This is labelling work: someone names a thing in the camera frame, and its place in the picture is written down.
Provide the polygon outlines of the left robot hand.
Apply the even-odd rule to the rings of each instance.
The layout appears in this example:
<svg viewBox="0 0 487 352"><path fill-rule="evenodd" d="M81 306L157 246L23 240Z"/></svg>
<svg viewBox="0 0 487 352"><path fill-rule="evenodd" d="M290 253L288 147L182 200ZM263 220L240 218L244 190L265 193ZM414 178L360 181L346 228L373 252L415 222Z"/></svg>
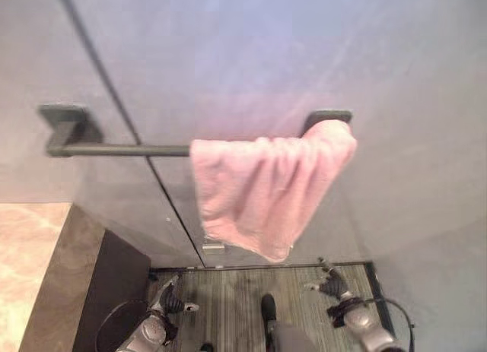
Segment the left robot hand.
<svg viewBox="0 0 487 352"><path fill-rule="evenodd" d="M180 274L175 274L172 278L160 286L153 300L149 303L149 309L160 313L161 315L173 315L182 312L197 312L199 305L195 303L183 302L176 295L178 281L181 279Z"/></svg>

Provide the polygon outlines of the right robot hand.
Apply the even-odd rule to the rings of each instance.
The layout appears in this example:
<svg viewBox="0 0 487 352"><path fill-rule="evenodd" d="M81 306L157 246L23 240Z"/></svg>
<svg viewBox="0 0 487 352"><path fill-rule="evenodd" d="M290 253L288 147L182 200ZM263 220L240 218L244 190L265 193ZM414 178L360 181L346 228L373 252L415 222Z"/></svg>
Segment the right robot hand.
<svg viewBox="0 0 487 352"><path fill-rule="evenodd" d="M304 289L321 292L337 300L348 297L350 295L349 286L336 267L323 257L319 257L317 261L324 271L325 277L320 281L306 284Z"/></svg>

